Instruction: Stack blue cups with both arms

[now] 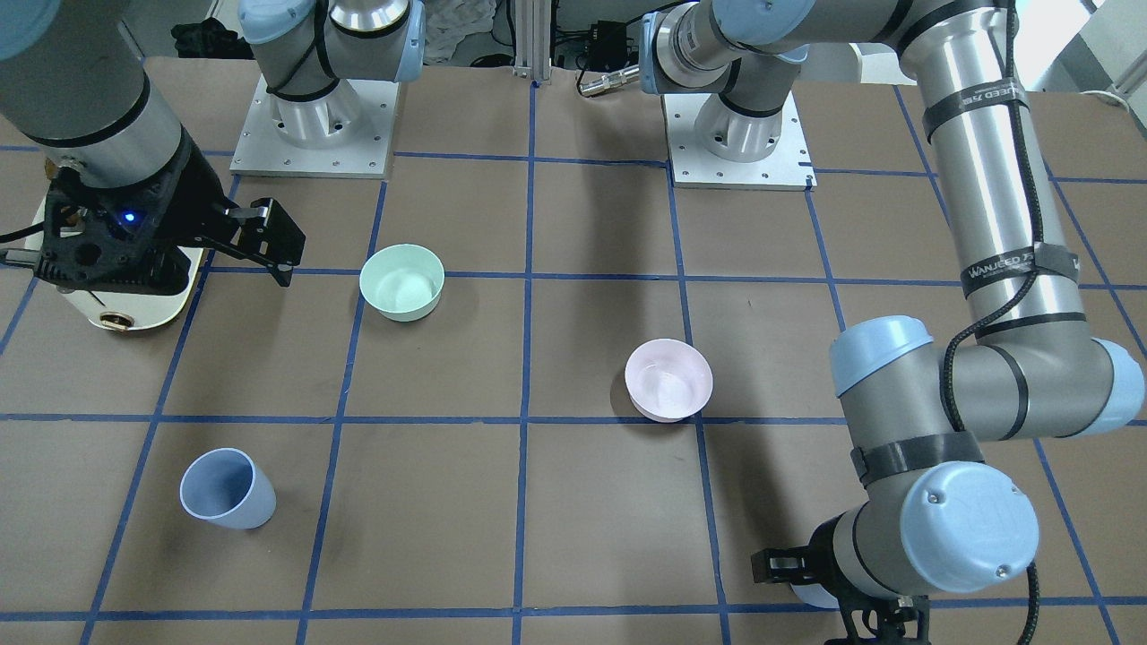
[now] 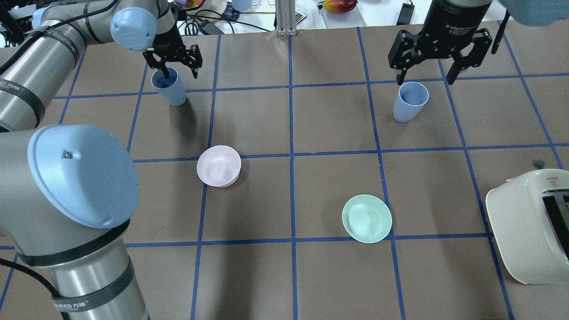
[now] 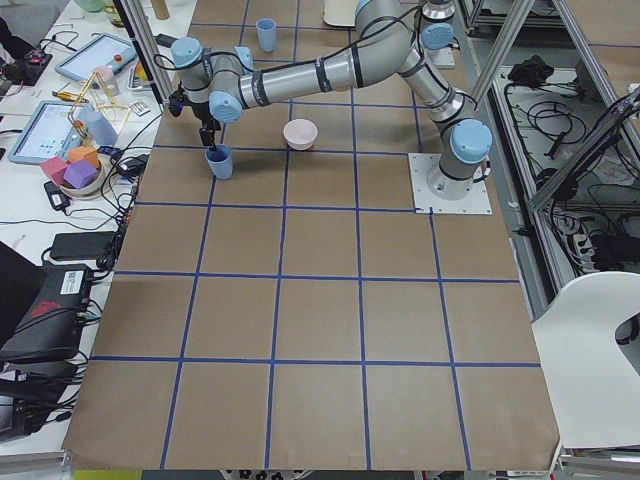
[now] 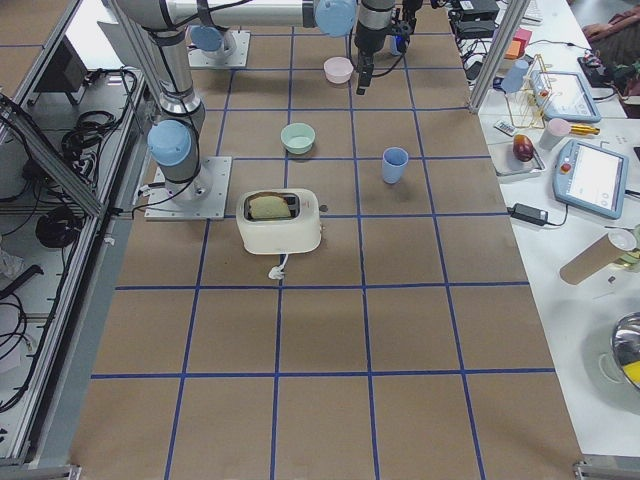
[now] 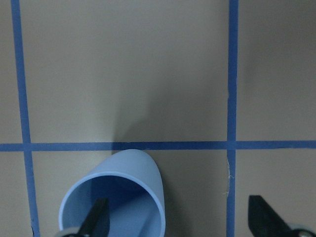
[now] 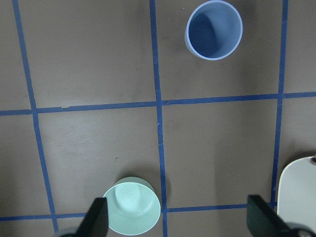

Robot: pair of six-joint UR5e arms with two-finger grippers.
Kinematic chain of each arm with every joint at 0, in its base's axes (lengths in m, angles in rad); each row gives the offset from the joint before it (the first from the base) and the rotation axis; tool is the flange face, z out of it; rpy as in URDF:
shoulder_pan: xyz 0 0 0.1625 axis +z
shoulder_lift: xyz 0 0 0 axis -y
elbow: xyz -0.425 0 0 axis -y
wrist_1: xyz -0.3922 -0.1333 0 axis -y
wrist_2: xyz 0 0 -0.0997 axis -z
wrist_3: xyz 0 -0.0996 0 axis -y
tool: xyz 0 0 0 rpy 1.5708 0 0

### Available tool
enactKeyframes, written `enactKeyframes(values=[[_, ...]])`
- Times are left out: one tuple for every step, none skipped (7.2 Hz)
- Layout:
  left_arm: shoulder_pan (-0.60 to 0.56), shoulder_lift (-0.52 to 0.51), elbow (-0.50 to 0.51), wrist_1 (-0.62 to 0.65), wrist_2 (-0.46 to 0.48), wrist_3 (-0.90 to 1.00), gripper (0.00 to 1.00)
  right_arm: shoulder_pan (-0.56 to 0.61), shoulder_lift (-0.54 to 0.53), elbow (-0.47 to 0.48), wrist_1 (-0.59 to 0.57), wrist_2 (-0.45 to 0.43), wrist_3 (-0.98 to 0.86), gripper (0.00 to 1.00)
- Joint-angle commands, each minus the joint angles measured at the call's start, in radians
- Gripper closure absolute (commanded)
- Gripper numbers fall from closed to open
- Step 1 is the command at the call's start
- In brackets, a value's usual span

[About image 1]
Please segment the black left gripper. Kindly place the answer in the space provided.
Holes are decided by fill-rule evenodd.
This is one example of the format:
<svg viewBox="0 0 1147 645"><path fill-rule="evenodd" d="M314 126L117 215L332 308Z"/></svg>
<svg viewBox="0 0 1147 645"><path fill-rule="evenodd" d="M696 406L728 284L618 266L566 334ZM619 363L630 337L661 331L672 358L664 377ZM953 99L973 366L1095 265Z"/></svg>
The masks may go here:
<svg viewBox="0 0 1147 645"><path fill-rule="evenodd" d="M754 583L824 586L845 629L827 644L929 644L930 600L896 592L868 570L858 519L858 511L848 511L821 523L806 547L763 547L751 555Z"/></svg>

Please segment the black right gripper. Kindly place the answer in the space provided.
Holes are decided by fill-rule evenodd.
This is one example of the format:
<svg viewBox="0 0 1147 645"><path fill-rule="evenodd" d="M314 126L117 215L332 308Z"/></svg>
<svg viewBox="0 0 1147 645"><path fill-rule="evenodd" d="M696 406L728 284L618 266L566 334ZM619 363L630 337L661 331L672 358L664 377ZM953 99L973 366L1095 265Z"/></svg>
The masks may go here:
<svg viewBox="0 0 1147 645"><path fill-rule="evenodd" d="M201 225L218 215L211 244L262 265L289 287L305 250L299 225L275 199L229 205L217 172L188 134L164 168L127 186L89 187L75 168L60 168L45 200L33 274L72 290L174 297L190 281L192 262L181 246L192 244Z"/></svg>

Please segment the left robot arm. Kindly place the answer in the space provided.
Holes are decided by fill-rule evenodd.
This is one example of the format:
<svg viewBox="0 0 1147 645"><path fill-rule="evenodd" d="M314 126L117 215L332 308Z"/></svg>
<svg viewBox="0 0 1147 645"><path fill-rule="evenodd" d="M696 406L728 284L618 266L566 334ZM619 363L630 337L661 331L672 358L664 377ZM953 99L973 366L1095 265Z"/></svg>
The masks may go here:
<svg viewBox="0 0 1147 645"><path fill-rule="evenodd" d="M819 644L837 616L756 584L750 555L806 543L863 502L832 398L840 326L912 314L937 341L970 322L913 87L803 81L814 191L676 189L690 333L713 370L707 472L733 644ZM1144 644L1144 412L1098 437L991 443L1043 538L1037 644Z"/></svg>

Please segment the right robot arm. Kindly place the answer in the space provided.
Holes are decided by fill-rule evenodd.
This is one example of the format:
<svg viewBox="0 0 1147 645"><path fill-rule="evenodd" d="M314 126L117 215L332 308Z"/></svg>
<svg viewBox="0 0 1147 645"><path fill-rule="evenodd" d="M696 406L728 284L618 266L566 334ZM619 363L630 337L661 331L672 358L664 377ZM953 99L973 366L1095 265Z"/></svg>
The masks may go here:
<svg viewBox="0 0 1147 645"><path fill-rule="evenodd" d="M270 122L303 150L367 127L353 81L414 81L421 1L242 1ZM81 292L172 297L192 248L253 262L282 287L305 234L273 199L221 187L117 28L109 1L3 1L3 117L55 165L44 218L3 234L3 265Z"/></svg>

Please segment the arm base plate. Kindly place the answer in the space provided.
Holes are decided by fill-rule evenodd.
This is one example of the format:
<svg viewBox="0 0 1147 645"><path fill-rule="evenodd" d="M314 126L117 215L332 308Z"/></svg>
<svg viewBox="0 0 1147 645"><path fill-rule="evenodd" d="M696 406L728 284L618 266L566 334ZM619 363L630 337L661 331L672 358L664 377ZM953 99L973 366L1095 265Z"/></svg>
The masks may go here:
<svg viewBox="0 0 1147 645"><path fill-rule="evenodd" d="M401 84L343 79L327 98L291 102L255 86L229 165L241 176L385 179Z"/></svg>
<svg viewBox="0 0 1147 645"><path fill-rule="evenodd" d="M818 185L794 94L766 117L734 112L716 94L664 95L662 106L677 187L804 191Z"/></svg>

